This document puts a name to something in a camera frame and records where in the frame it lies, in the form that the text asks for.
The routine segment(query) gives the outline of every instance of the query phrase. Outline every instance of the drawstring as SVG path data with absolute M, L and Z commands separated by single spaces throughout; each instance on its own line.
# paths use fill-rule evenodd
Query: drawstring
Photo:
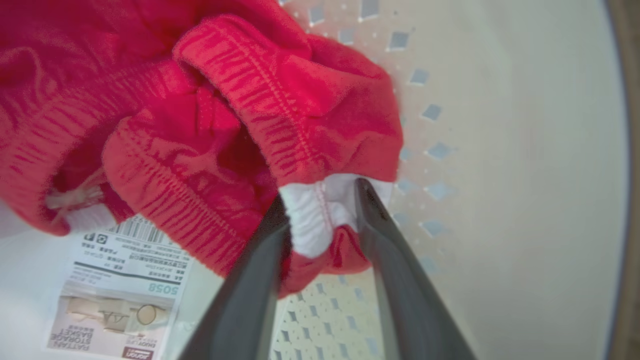
M 78 204 L 85 204 L 89 200 L 92 200 L 102 195 L 102 192 L 95 189 L 102 183 L 107 181 L 104 169 L 100 167 L 93 174 L 88 176 L 82 184 L 77 188 L 47 199 L 47 205 L 50 208 L 59 208 L 56 216 L 51 220 L 51 224 L 57 224 L 62 218 L 64 218 L 72 208 Z

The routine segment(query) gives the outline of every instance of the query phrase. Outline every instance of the red logo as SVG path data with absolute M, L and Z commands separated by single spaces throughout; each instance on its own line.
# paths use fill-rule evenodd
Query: red logo
M 125 347 L 122 352 L 122 357 L 125 359 L 134 360 L 151 360 L 154 356 L 154 352 L 151 350 L 142 350 L 141 348 Z

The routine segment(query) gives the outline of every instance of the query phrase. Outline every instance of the barcode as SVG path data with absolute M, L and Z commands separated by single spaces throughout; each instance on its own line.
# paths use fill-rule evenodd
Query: barcode
M 171 245 L 171 241 L 165 239 L 166 235 L 162 231 L 158 230 L 147 219 L 141 217 L 131 218 L 122 224 L 108 229 L 108 231 L 150 243 L 162 244 L 166 242 L 167 245 Z

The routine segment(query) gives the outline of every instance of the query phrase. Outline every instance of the red fabric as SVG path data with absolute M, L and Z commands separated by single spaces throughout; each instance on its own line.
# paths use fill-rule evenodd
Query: red fabric
M 334 173 L 396 176 L 389 77 L 305 34 L 272 0 L 0 4 L 0 197 L 52 234 L 52 191 L 96 171 L 118 221 L 141 213 L 228 274 L 277 186 Z M 281 295 L 361 271 L 357 234 L 291 254 Z

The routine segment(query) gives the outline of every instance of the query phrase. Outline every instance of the brown surface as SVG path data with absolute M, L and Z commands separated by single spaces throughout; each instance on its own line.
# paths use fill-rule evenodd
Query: brown surface
M 608 0 L 625 78 L 631 193 L 625 260 L 609 360 L 640 359 L 640 0 Z

